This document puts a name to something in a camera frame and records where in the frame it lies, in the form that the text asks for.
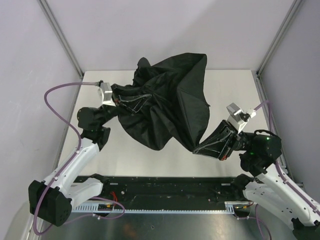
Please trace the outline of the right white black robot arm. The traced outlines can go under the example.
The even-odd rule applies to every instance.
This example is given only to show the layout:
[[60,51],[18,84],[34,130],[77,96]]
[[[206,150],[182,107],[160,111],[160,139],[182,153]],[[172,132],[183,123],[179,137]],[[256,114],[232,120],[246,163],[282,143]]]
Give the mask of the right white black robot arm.
[[239,151],[241,174],[233,184],[247,200],[276,216],[298,240],[320,238],[320,204],[306,194],[279,166],[282,140],[269,130],[238,132],[223,120],[193,153],[226,160]]

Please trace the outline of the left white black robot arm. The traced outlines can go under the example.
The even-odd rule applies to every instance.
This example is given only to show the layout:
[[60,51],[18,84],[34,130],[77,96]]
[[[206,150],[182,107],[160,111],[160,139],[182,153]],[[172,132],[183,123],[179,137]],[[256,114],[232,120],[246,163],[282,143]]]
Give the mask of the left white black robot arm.
[[30,213],[35,222],[42,219],[59,227],[74,208],[102,192],[104,184],[96,176],[82,183],[74,181],[108,142],[111,129],[104,124],[116,117],[119,110],[116,106],[101,105],[83,107],[77,112],[78,127],[82,129],[75,132],[77,145],[66,161],[44,180],[34,180],[28,187]]

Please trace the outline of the black folding umbrella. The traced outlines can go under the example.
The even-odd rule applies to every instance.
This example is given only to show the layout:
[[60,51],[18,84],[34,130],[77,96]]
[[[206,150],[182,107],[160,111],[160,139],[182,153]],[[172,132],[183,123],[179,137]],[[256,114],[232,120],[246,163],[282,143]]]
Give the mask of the black folding umbrella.
[[210,118],[204,95],[206,66],[204,53],[182,53],[154,65],[141,58],[131,84],[111,85],[125,132],[155,151],[174,138],[192,152]]

